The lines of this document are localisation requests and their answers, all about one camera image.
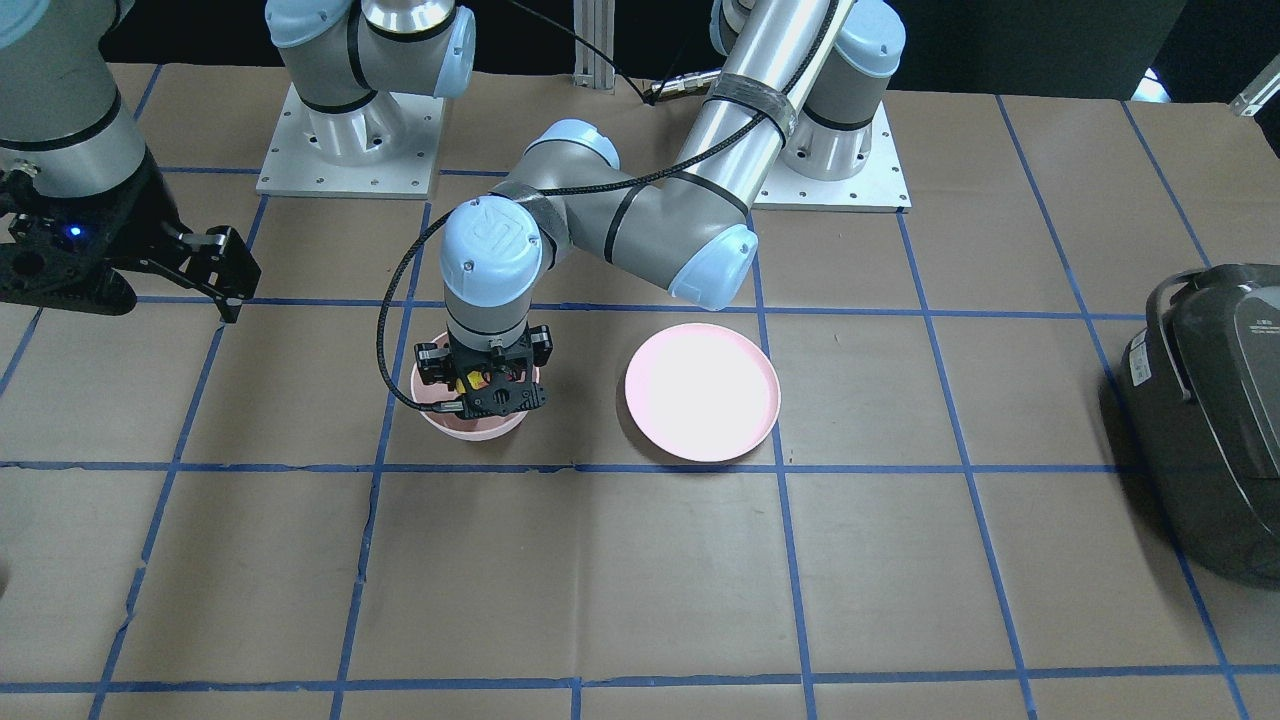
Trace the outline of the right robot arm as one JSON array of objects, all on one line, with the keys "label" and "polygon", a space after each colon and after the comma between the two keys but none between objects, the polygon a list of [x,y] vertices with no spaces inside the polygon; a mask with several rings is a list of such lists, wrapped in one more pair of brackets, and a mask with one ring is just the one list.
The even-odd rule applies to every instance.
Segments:
[{"label": "right robot arm", "polygon": [[477,45],[458,1],[5,1],[3,301],[119,316],[129,273],[210,297],[227,323],[261,270],[229,225],[182,219],[113,60],[284,67],[315,156],[384,158],[406,140],[394,94],[458,97]]}]

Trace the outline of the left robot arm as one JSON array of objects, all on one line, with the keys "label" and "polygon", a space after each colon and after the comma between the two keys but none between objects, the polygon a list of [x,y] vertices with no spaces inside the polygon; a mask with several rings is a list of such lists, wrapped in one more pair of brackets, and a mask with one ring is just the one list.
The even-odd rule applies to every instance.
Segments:
[{"label": "left robot arm", "polygon": [[748,215],[774,164],[820,182],[858,172],[908,41],[888,3],[717,1],[709,36],[724,63],[668,167],[630,174],[602,129],[558,120],[421,233],[417,247],[440,240],[447,313],[445,338],[413,348],[424,384],[470,407],[502,391],[535,402],[553,340],[530,322],[532,295],[570,251],[721,310],[756,256]]}]

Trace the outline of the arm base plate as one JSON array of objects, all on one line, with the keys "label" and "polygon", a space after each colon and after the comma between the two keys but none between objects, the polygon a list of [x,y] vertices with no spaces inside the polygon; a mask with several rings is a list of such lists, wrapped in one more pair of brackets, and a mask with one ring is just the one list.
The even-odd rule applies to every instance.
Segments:
[{"label": "arm base plate", "polygon": [[445,124],[444,99],[379,94],[325,114],[289,87],[256,190],[273,197],[428,201]]},{"label": "arm base plate", "polygon": [[876,109],[851,159],[858,172],[844,179],[815,179],[786,164],[768,174],[754,208],[788,211],[901,213],[913,208],[884,104]]}]

